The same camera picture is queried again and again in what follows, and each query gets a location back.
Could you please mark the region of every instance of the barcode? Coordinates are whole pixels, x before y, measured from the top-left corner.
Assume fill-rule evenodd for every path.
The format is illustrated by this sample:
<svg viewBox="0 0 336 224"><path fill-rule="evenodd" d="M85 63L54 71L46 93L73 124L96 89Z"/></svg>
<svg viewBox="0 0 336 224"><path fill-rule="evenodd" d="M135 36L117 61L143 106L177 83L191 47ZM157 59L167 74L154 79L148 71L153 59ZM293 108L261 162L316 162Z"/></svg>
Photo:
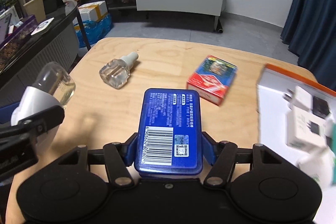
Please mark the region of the barcode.
<svg viewBox="0 0 336 224"><path fill-rule="evenodd" d="M142 149L143 164L171 165L173 130L173 127L146 127Z"/></svg>

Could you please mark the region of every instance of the qr code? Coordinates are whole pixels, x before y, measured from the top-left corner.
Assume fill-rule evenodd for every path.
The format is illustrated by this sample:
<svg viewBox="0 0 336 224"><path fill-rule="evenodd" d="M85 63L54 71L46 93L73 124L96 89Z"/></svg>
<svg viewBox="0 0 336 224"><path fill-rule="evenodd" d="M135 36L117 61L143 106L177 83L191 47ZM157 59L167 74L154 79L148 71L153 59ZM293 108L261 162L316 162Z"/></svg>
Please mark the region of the qr code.
<svg viewBox="0 0 336 224"><path fill-rule="evenodd" d="M174 147L175 157L189 157L189 145L188 144L176 144Z"/></svg>

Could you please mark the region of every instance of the open box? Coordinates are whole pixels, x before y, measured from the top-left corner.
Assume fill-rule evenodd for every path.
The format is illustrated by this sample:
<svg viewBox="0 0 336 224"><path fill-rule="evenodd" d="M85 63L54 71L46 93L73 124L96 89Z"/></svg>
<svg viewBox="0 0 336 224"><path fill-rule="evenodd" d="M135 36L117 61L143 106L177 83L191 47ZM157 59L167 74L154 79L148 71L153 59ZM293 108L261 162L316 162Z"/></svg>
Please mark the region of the open box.
<svg viewBox="0 0 336 224"><path fill-rule="evenodd" d="M327 101L332 113L336 113L336 92L293 72L266 64L257 83L259 142L295 166L308 153L286 145L286 114L290 108L283 96L296 86ZM316 224L336 223L336 185L323 190L322 203L314 221Z"/></svg>

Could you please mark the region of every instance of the blue plastic box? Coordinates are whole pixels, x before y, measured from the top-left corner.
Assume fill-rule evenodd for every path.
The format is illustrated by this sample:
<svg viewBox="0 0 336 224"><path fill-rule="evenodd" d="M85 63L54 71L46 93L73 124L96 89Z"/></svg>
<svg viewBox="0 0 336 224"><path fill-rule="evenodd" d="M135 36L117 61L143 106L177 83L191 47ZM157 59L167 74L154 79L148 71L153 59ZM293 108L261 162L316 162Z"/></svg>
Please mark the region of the blue plastic box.
<svg viewBox="0 0 336 224"><path fill-rule="evenodd" d="M201 128L196 91L146 90L135 169L143 176L199 174L203 168Z"/></svg>

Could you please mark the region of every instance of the baseboard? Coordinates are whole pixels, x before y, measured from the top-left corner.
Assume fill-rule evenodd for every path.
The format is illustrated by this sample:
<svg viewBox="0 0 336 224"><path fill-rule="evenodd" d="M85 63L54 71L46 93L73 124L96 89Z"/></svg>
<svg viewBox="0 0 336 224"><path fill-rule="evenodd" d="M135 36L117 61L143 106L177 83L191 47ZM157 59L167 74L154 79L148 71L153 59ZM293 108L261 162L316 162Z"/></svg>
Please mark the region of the baseboard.
<svg viewBox="0 0 336 224"><path fill-rule="evenodd" d="M228 18L228 19L239 20L239 21L242 21L242 22L245 22L245 23L250 23L250 24L253 24L253 25L268 28L268 29L278 31L278 32L282 32L282 30L283 30L283 28L278 26L278 25L274 25L274 24L271 24L271 23L268 23L268 22L264 22L264 21L259 20L259 19L246 17L246 16L241 16L241 15L236 15L236 14L232 14L232 13L228 13L228 12L225 12L223 17Z"/></svg>

